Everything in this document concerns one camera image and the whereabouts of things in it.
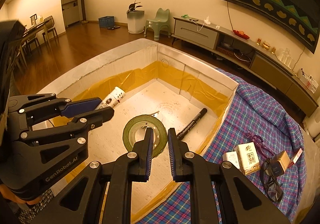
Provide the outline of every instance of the green plastic chair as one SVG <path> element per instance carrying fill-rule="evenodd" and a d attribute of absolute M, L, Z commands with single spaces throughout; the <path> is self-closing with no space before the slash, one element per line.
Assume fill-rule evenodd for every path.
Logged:
<path fill-rule="evenodd" d="M 168 28 L 168 37 L 171 37 L 171 27 L 170 27 L 170 10 L 166 9 L 165 11 L 160 8 L 157 11 L 156 17 L 152 20 L 146 21 L 146 26 L 144 29 L 144 36 L 147 36 L 147 29 L 153 29 L 155 32 L 155 40 L 159 40 L 160 30 L 163 27 Z"/>

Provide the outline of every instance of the red tray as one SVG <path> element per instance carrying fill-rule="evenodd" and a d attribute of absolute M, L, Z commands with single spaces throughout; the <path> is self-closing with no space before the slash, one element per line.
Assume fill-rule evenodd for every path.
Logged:
<path fill-rule="evenodd" d="M 233 33 L 234 33 L 235 35 L 243 38 L 243 39 L 250 39 L 250 37 L 249 37 L 248 35 L 246 35 L 246 34 L 245 34 L 245 35 L 241 35 L 241 34 L 239 33 L 239 31 L 233 30 Z"/>

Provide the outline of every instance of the black glasses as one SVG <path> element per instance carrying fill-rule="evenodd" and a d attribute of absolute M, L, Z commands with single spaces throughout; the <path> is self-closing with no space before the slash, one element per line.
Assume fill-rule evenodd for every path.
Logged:
<path fill-rule="evenodd" d="M 273 175 L 270 163 L 270 158 L 263 163 L 260 169 L 260 180 L 263 184 L 264 190 L 266 191 L 269 200 L 275 203 L 279 203 L 282 200 L 283 191 L 280 188 L 277 178 Z"/>

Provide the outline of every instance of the cabinet drawer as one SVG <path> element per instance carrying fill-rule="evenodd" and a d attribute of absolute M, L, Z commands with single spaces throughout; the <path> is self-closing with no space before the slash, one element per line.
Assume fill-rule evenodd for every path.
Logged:
<path fill-rule="evenodd" d="M 305 114 L 310 117 L 317 108 L 316 102 L 297 84 L 293 83 L 286 93 Z"/>
<path fill-rule="evenodd" d="M 255 56 L 250 69 L 284 94 L 287 93 L 292 85 L 289 76 L 259 55 Z"/>
<path fill-rule="evenodd" d="M 200 30 L 201 25 L 198 28 L 200 31 L 197 28 L 195 24 L 176 20 L 174 34 L 213 49 L 218 33 L 207 28 Z"/>

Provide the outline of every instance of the white charging cable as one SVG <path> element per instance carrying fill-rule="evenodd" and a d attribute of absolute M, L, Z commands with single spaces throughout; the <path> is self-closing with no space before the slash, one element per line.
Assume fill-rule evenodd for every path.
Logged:
<path fill-rule="evenodd" d="M 202 27 L 201 27 L 201 29 L 200 30 L 198 30 L 199 29 L 199 25 L 198 25 L 198 23 L 195 23 L 194 21 L 192 21 L 195 25 L 197 25 L 197 31 L 199 32 L 202 28 L 203 28 L 203 26 L 205 25 L 205 22 L 203 23 L 203 25 L 202 25 Z"/>

